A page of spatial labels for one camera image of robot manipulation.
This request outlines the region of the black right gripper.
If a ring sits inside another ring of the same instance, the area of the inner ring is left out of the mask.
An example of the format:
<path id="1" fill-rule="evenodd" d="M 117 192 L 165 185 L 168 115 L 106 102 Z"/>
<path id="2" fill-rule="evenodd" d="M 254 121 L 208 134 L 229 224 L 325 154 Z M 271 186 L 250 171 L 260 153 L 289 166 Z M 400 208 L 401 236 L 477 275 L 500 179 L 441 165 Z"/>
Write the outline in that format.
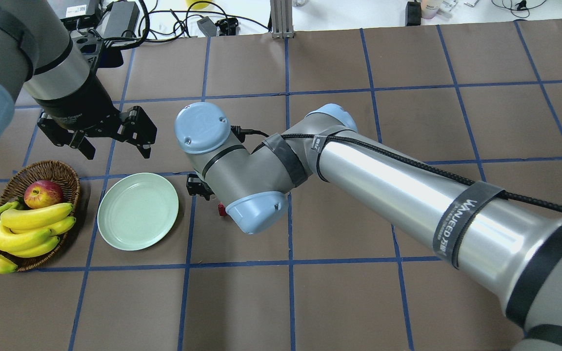
<path id="1" fill-rule="evenodd" d="M 215 195 L 209 185 L 196 173 L 186 175 L 186 189 L 191 197 L 199 196 L 207 201 L 211 200 L 211 197 Z"/>

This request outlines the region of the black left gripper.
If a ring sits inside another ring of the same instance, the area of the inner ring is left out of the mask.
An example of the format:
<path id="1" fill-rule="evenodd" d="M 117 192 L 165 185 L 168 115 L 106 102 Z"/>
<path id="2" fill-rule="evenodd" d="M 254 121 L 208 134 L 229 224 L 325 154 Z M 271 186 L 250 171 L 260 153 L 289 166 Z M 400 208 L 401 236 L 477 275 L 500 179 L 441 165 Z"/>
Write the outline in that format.
<path id="1" fill-rule="evenodd" d="M 54 146 L 68 146 L 93 160 L 96 148 L 88 137 L 109 137 L 136 146 L 143 158 L 151 156 L 158 133 L 154 122 L 140 106 L 121 113 L 97 76 L 68 96 L 37 102 L 44 111 L 37 126 Z"/>

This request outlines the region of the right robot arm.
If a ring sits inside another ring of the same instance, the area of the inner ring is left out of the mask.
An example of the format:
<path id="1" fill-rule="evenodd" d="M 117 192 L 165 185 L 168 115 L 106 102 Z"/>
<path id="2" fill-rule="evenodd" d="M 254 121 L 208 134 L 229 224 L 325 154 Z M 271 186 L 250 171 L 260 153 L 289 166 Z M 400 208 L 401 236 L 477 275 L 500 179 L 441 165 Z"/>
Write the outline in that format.
<path id="1" fill-rule="evenodd" d="M 331 183 L 495 294 L 524 331 L 516 351 L 562 351 L 562 205 L 427 165 L 358 133 L 327 104 L 254 151 L 223 110 L 192 103 L 174 131 L 205 189 L 246 234 L 288 209 L 310 176 Z"/>

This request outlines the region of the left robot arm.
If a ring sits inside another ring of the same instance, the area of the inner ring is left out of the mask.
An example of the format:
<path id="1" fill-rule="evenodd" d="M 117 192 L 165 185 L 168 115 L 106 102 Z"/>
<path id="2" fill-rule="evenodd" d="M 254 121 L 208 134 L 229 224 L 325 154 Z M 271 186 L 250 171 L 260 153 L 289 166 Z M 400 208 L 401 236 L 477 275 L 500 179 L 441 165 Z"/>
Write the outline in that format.
<path id="1" fill-rule="evenodd" d="M 94 29 L 72 38 L 46 0 L 0 0 L 0 138 L 25 90 L 42 109 L 37 125 L 54 146 L 92 160 L 91 138 L 111 138 L 149 158 L 156 125 L 142 107 L 117 109 L 97 76 L 104 54 L 120 64 L 120 51 L 141 43 Z"/>

